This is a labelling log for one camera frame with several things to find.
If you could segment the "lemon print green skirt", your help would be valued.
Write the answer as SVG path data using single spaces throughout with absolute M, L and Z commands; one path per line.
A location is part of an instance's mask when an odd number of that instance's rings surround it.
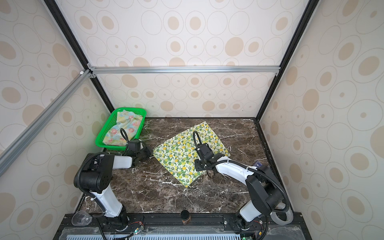
M 153 156 L 186 188 L 203 174 L 195 170 L 194 160 L 199 157 L 195 151 L 193 131 L 198 132 L 202 142 L 207 143 L 214 154 L 231 156 L 207 122 L 189 128 L 154 148 Z

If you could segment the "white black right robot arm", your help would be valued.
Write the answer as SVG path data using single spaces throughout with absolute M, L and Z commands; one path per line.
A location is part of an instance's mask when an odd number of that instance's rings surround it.
M 251 200 L 237 213 L 239 225 L 248 226 L 260 216 L 271 218 L 281 226 L 293 221 L 288 195 L 269 167 L 246 166 L 222 153 L 214 154 L 197 131 L 193 132 L 193 140 L 199 157 L 194 161 L 196 171 L 214 171 L 247 187 Z

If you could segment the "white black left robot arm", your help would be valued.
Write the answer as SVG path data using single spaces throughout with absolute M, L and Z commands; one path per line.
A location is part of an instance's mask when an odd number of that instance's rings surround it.
M 74 186 L 96 201 L 107 218 L 126 214 L 111 187 L 113 170 L 134 168 L 152 156 L 152 150 L 141 140 L 129 140 L 123 128 L 120 133 L 126 141 L 126 149 L 122 155 L 108 152 L 88 154 L 74 177 Z

